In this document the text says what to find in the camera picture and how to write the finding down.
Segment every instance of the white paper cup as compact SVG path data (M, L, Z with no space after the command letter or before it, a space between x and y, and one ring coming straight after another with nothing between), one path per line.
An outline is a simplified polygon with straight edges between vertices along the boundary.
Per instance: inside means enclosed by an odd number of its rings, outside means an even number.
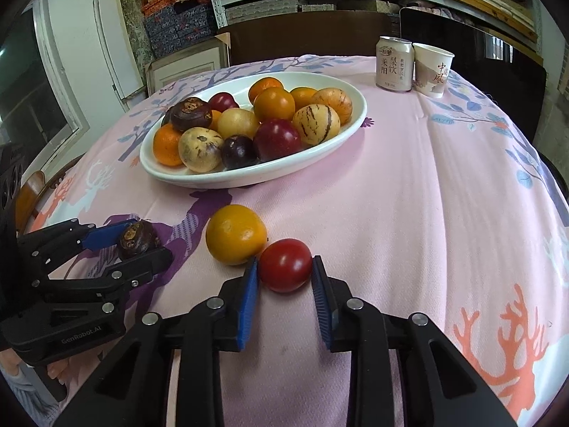
M442 98L454 54L422 43L414 43L413 48L415 48L413 88L431 98Z

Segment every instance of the plate of fruit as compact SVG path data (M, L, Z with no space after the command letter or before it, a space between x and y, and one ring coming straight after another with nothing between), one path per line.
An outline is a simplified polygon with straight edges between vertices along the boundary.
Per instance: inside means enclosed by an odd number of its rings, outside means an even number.
M170 107L144 138L140 162L152 177L188 188L261 183L326 157L367 110L357 88L327 75L236 78Z

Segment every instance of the dark brown water chestnut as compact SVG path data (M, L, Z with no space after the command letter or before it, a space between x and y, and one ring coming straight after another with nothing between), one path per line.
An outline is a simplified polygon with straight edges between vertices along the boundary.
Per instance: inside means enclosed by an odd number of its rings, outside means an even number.
M223 141L221 161L228 170L249 167L258 162L252 139L245 135L233 135Z
M209 104L200 98L186 98L166 111L162 125L168 122L178 131L194 127L209 128L212 123L212 110Z
M160 239L152 223L139 220L127 226L122 232L117 242L118 256L121 260L126 260L160 245Z

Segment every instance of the table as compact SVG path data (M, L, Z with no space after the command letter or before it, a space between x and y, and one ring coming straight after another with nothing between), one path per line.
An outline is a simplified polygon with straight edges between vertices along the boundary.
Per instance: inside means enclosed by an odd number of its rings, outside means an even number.
M194 191L144 172L138 147L168 107L217 82L281 70L359 88L368 101L362 128L324 160L248 188ZM72 217L155 223L175 260L135 290L132 323L147 310L185 313L242 274L214 261L203 230L222 206L246 205L271 241L303 240L354 296L391 315L428 314L518 424L531 426L569 374L567 203L512 121L465 79L451 73L434 100L379 89L374 73L375 58L302 56L177 81L93 146L34 227ZM54 274L93 277L113 258L103 252ZM70 393L100 351L71 359ZM221 377L228 427L345 425L349 355L326 352L309 287L287 296L261 288L251 340L243 353L221 355Z

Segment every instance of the oval white dish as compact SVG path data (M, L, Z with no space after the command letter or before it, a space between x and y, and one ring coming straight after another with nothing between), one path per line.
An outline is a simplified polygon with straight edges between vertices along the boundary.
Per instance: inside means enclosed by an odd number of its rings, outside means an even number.
M332 151L335 151L335 149L338 149L346 139L357 131L368 112L368 104L357 88L343 80L310 72L274 72L236 78L196 93L195 96L203 99L203 101L209 101L215 93L226 91L233 95L240 107L251 110L252 106L248 98L249 88L258 79L264 77L279 79L287 91L298 86L309 86L316 90L329 87L341 88L352 99L352 118L340 129L340 133L337 136L304 151L246 168L226 170L220 167L216 169L217 171L214 170L206 174L197 174L185 167L167 167L154 158L152 143L156 130L160 128L162 121L162 118L160 118L149 130L140 147L140 162L144 169L158 180L186 188L235 188L269 181L308 167L310 164L319 161Z

